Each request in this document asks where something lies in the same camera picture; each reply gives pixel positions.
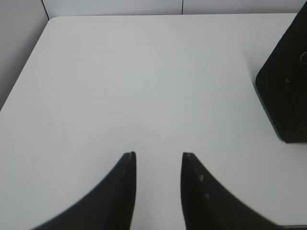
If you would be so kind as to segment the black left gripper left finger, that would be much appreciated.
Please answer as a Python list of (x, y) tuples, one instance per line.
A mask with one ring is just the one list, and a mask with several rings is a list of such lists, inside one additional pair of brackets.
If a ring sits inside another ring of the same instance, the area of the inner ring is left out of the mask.
[(128, 230), (136, 197), (136, 154), (122, 155), (86, 196), (38, 230)]

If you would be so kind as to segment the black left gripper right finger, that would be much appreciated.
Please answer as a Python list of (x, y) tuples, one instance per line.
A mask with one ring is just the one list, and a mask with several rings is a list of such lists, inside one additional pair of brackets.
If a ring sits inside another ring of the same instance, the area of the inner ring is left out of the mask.
[(181, 205), (188, 230), (280, 230), (227, 191), (193, 153), (183, 153)]

